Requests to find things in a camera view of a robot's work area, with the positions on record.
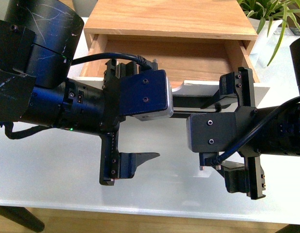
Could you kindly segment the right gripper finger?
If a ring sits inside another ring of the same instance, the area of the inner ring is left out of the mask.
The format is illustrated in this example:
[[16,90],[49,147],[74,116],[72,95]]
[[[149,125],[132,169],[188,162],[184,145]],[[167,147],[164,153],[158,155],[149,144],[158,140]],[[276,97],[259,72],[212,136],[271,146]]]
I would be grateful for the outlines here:
[[205,102],[201,109],[223,109],[237,102],[235,79],[235,73],[222,75],[219,81],[219,89]]
[[223,170],[222,176],[225,180],[225,187],[229,193],[249,193],[247,172],[244,164],[223,161],[221,167]]

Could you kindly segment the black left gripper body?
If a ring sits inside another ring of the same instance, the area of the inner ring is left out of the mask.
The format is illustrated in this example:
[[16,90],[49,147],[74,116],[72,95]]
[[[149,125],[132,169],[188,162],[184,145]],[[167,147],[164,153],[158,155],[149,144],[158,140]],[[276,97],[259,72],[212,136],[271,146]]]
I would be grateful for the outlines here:
[[118,151],[118,131],[120,122],[126,118],[119,116],[120,78],[115,76],[116,59],[106,62],[104,72],[103,94],[105,98],[103,117],[100,121],[102,134],[99,183],[105,186],[114,185],[119,178],[120,153]]

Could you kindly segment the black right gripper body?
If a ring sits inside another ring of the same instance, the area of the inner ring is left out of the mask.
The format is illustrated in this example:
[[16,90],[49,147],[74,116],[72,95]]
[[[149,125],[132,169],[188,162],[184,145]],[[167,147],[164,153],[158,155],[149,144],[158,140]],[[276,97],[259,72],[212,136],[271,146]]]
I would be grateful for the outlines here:
[[254,98],[253,71],[250,68],[239,67],[235,75],[235,88],[238,97],[238,107],[236,109],[237,132],[240,148],[237,152],[244,158],[245,170],[249,193],[247,196],[253,200],[264,198],[265,179],[264,171],[260,162],[260,151],[250,144],[253,139],[253,128],[256,123],[257,108]]

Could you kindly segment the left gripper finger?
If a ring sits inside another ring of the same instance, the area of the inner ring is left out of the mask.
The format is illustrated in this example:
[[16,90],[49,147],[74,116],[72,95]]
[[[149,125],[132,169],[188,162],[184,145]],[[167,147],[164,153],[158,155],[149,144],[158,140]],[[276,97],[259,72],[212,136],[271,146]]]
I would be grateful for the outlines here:
[[119,179],[133,178],[138,166],[159,156],[156,152],[120,153]]
[[127,64],[119,63],[116,66],[115,76],[117,78],[122,78],[126,76],[132,76],[138,74],[138,67],[136,62],[129,62]]

